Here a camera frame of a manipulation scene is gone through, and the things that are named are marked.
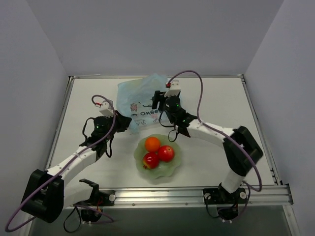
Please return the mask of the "orange fake orange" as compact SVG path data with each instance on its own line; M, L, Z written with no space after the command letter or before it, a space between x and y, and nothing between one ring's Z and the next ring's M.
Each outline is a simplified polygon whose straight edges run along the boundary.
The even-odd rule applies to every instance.
M160 140L154 136L148 137L145 140L144 147L148 152L157 152L160 148Z

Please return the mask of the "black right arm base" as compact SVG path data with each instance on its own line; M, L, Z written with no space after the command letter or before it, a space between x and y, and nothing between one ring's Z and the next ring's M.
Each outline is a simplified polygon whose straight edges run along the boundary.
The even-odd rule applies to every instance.
M221 186L217 188L204 188L203 200L208 215L213 219L220 219L223 223L232 223L245 211L250 198L244 188L238 188L233 193L228 193ZM209 206L216 206L217 214L212 215Z

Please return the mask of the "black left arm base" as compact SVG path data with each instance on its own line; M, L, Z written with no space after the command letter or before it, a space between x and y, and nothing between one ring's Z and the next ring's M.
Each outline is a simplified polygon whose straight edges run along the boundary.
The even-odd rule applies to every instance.
M79 219L83 224L107 224L114 223L114 219L105 214L100 207L114 206L116 200L115 190L100 190L99 185L87 179L79 180L84 187L89 186L91 193L88 195L87 200L81 200L75 203L76 209L79 210Z

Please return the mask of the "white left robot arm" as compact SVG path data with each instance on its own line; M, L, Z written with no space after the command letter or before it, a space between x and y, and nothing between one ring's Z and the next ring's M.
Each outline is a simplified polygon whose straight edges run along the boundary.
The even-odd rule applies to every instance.
M104 197L99 185L90 180L81 179L77 187L68 184L103 155L112 156L114 135L125 132L132 119L115 111L112 117L98 116L92 120L93 132L70 157L52 168L31 174L21 202L23 212L52 223L64 208L77 203L94 206Z

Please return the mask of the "red fake apple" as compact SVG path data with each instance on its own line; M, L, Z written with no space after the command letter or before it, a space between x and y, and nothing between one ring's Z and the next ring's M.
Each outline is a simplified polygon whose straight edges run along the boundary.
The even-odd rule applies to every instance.
M175 151L171 146L161 146L157 151L160 161L170 162L174 159Z

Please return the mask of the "light blue plastic bag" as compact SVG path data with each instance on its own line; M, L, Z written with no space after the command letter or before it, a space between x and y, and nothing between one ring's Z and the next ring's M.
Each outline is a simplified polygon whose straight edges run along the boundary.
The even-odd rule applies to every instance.
M116 110L118 110L121 115L131 118L130 104L137 101L143 102L147 99L152 99L156 90L165 90L166 82L168 82L166 76L152 74L142 79L118 84ZM162 121L167 120L165 114L162 116L160 115L160 118ZM131 133L136 133L149 126L151 125L137 126L132 119L128 129Z

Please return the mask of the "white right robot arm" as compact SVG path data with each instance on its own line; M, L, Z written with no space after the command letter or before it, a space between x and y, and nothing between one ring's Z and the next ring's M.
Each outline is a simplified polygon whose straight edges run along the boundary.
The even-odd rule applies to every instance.
M244 126L232 129L203 122L199 116L191 115L181 107L179 94L173 94L170 90L155 91L152 108L166 113L177 134L205 140L224 149L230 171L219 185L220 200L224 203L234 200L237 189L245 183L245 177L251 169L257 175L259 187L250 188L261 191L262 179L256 163L263 156L263 151L251 132Z

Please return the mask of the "red fake pomegranate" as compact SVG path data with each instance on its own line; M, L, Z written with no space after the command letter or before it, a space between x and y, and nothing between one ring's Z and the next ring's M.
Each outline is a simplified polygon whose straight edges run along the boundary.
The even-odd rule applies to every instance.
M144 169L155 169L159 166L159 157L154 152L148 152L142 159Z

